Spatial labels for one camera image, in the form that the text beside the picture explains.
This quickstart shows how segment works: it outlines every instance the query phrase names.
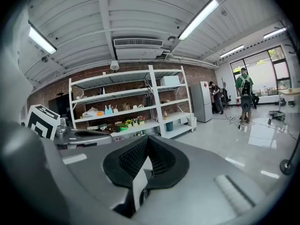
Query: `television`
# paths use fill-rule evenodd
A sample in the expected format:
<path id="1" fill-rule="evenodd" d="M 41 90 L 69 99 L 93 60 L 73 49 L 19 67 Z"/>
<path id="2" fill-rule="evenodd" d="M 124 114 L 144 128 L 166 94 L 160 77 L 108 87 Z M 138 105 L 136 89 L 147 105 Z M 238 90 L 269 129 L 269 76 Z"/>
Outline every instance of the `television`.
<path id="1" fill-rule="evenodd" d="M 60 117 L 69 118 L 69 121 L 72 122 L 71 111 L 70 111 L 70 102 L 69 102 L 69 95 L 59 96 L 55 99 L 48 101 L 49 109 L 57 114 Z M 76 111 L 74 109 L 74 119 L 77 119 Z"/>

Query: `silver refrigerator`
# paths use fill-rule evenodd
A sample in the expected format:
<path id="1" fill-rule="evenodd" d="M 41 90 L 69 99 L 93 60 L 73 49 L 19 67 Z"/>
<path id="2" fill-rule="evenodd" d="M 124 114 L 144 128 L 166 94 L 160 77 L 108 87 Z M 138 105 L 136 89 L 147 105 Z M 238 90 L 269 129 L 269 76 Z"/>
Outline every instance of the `silver refrigerator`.
<path id="1" fill-rule="evenodd" d="M 199 122 L 212 119 L 210 89 L 208 82 L 200 82 L 190 86 L 194 114 Z"/>

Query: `man in green shirt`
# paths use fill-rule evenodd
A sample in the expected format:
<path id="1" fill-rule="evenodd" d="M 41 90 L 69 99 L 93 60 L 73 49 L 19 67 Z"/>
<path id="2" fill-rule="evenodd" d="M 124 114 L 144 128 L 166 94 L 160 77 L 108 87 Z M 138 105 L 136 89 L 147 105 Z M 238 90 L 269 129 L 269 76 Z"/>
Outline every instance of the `man in green shirt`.
<path id="1" fill-rule="evenodd" d="M 235 86 L 236 86 L 236 88 L 239 91 L 239 94 L 241 96 L 242 95 L 242 90 L 244 88 L 244 85 L 245 85 L 246 81 L 248 81 L 251 84 L 250 92 L 252 92 L 253 81 L 252 81 L 251 77 L 247 75 L 247 70 L 245 68 L 242 68 L 240 70 L 240 72 L 242 73 L 242 75 L 239 76 L 238 79 L 236 80 Z M 245 116 L 246 116 L 246 113 L 242 112 L 241 124 L 245 124 Z M 250 119 L 251 119 L 251 108 L 248 112 L 248 119 L 247 119 L 246 123 L 250 123 Z"/>

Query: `air conditioner vent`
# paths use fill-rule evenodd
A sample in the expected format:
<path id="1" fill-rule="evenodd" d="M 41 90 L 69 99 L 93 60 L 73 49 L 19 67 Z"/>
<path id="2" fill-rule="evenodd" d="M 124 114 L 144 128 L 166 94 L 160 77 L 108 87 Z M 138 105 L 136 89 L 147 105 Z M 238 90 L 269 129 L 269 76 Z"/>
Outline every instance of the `air conditioner vent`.
<path id="1" fill-rule="evenodd" d="M 114 39 L 114 46 L 163 46 L 162 40 L 150 38 L 118 38 Z"/>

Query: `floor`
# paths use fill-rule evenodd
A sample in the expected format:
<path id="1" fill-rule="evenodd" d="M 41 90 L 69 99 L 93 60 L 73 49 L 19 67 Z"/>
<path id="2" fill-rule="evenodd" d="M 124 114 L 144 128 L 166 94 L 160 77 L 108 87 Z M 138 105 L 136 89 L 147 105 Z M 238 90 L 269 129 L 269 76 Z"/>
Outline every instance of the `floor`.
<path id="1" fill-rule="evenodd" d="M 300 131 L 298 107 L 282 107 L 286 125 L 272 121 L 272 125 L 279 127 L 267 123 L 268 111 L 273 110 L 278 110 L 278 106 L 258 105 L 257 110 L 252 109 L 252 122 L 242 125 L 240 131 L 237 125 L 241 108 L 232 107 L 223 115 L 214 114 L 207 123 L 197 122 L 196 131 L 174 139 L 217 153 L 244 171 L 268 194 L 274 186 L 285 182 L 287 177 L 281 173 L 279 164 L 291 156 L 296 144 L 292 136 L 297 138 Z"/>

